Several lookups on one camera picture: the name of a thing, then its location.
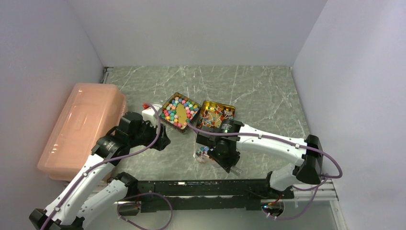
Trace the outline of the clear plastic jar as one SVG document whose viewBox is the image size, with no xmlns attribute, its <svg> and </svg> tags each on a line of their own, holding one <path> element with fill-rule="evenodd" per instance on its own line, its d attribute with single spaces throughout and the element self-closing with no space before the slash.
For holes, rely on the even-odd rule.
<svg viewBox="0 0 406 230">
<path fill-rule="evenodd" d="M 208 155 L 208 151 L 210 150 L 209 147 L 207 146 L 201 146 L 197 148 L 195 153 L 193 154 L 193 157 L 199 162 L 199 163 L 206 163 L 210 157 Z"/>
</svg>

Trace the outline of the gold tin of star candies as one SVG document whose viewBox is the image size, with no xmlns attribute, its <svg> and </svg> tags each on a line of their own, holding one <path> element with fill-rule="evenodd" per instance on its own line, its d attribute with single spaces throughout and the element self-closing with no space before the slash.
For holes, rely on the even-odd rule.
<svg viewBox="0 0 406 230">
<path fill-rule="evenodd" d="M 159 118 L 168 126 L 181 133 L 185 133 L 188 129 L 188 124 L 197 119 L 201 107 L 196 101 L 179 92 L 175 92 L 164 102 L 161 112 L 159 112 Z"/>
</svg>

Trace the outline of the gold tin of lollipops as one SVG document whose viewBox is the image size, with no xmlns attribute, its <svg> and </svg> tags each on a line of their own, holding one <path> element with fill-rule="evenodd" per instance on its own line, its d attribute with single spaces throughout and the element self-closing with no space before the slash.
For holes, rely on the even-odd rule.
<svg viewBox="0 0 406 230">
<path fill-rule="evenodd" d="M 219 127 L 223 120 L 234 118 L 236 108 L 231 105 L 204 101 L 196 123 L 197 128 Z"/>
</svg>

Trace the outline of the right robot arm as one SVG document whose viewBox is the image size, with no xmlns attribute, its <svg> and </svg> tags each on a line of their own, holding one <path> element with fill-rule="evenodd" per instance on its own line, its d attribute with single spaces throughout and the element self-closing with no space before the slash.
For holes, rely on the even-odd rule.
<svg viewBox="0 0 406 230">
<path fill-rule="evenodd" d="M 209 148 L 208 156 L 227 173 L 233 171 L 241 151 L 256 151 L 288 161 L 283 168 L 271 172 L 264 185 L 264 194 L 277 198 L 288 187 L 302 182 L 318 185 L 322 181 L 323 156 L 318 139 L 289 138 L 268 133 L 234 119 L 224 120 L 219 127 L 197 129 L 196 142 Z"/>
</svg>

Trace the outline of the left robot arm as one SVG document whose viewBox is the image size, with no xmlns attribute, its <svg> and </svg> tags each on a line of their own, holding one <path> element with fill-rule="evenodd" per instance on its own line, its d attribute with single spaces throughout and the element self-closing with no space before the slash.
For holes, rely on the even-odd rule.
<svg viewBox="0 0 406 230">
<path fill-rule="evenodd" d="M 121 117 L 117 126 L 99 138 L 83 167 L 46 208 L 35 209 L 29 220 L 37 230 L 83 230 L 108 206 L 121 199 L 132 201 L 139 193 L 138 180 L 122 172 L 93 195 L 92 192 L 125 157 L 130 149 L 163 150 L 170 144 L 163 124 L 152 124 L 136 112 Z"/>
</svg>

